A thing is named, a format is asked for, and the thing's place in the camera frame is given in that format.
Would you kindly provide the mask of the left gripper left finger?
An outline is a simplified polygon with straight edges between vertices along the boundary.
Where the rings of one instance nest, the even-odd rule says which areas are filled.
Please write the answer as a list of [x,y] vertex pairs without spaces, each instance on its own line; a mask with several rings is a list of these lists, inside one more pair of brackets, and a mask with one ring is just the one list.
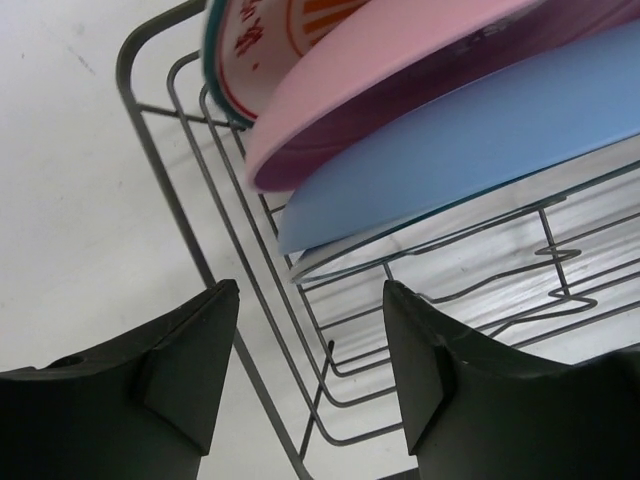
[[223,280],[92,348],[3,372],[2,477],[196,478],[238,314],[238,285]]

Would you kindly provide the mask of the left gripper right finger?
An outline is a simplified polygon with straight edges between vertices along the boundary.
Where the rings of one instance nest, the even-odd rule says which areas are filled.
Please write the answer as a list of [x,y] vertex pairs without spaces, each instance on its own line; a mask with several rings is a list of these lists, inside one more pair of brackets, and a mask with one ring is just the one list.
[[500,343],[400,282],[383,315],[403,430],[424,479],[635,479],[639,350],[574,365]]

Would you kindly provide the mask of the dark wire dish rack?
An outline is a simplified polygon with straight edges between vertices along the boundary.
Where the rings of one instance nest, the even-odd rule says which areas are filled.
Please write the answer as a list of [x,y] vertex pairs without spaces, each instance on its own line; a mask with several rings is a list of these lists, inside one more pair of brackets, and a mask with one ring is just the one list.
[[116,82],[195,268],[241,289],[237,356],[271,426],[245,456],[281,448],[300,479],[410,478],[383,323],[399,280],[491,339],[577,363],[639,343],[639,168],[543,201],[493,226],[334,280],[297,284],[300,254],[276,237],[286,199],[242,182],[247,135],[200,78],[202,1],[184,1],[124,41]]

